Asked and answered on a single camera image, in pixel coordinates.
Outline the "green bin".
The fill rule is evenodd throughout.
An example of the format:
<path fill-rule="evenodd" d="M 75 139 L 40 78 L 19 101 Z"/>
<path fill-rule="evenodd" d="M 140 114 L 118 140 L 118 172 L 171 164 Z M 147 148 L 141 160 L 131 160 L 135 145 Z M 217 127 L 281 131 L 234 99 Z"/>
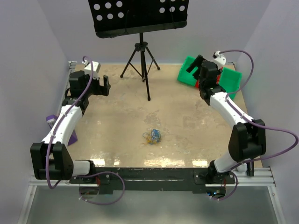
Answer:
<path fill-rule="evenodd" d="M 239 71 L 223 68 L 219 85 L 225 89 L 227 93 L 235 92 L 240 88 L 242 73 Z"/>
<path fill-rule="evenodd" d="M 193 87 L 198 87 L 198 80 L 194 78 L 193 74 L 199 69 L 198 67 L 194 67 L 191 72 L 187 72 L 186 70 L 189 66 L 194 62 L 195 57 L 187 56 L 179 73 L 177 80 L 183 84 L 187 84 Z"/>

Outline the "red bin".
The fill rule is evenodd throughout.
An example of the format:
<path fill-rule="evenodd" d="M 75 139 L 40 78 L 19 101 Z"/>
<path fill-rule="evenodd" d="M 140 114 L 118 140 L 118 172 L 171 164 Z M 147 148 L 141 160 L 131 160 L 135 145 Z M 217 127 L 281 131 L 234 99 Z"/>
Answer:
<path fill-rule="evenodd" d="M 220 77 L 221 77 L 221 73 L 217 76 L 217 79 L 216 79 L 216 83 L 217 83 L 217 84 L 218 84 L 219 81 L 220 81 Z M 199 80 L 196 82 L 195 87 L 196 87 L 196 88 L 199 87 Z"/>

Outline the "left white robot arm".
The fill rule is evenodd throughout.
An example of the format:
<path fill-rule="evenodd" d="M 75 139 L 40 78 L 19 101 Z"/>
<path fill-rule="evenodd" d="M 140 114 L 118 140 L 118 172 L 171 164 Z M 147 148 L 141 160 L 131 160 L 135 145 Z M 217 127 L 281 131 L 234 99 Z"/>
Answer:
<path fill-rule="evenodd" d="M 86 183 L 96 180 L 97 172 L 89 160 L 73 160 L 67 146 L 76 124 L 83 117 L 89 97 L 108 96 L 111 85 L 109 77 L 98 77 L 80 70 L 69 76 L 69 93 L 65 94 L 61 111 L 51 131 L 40 143 L 30 148 L 35 178 L 38 180 L 69 180 L 80 176 Z"/>

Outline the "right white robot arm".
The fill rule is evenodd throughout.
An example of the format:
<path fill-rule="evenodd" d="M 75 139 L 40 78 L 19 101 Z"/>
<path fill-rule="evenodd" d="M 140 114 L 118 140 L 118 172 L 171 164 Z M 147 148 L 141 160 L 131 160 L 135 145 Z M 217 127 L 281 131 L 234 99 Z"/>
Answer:
<path fill-rule="evenodd" d="M 232 128 L 228 152 L 209 165 L 208 178 L 213 183 L 224 179 L 225 173 L 245 160 L 252 160 L 266 152 L 265 123 L 255 120 L 243 112 L 218 84 L 217 77 L 225 65 L 224 55 L 217 55 L 208 61 L 198 55 L 187 72 L 192 73 L 199 83 L 200 97 L 217 110 Z"/>

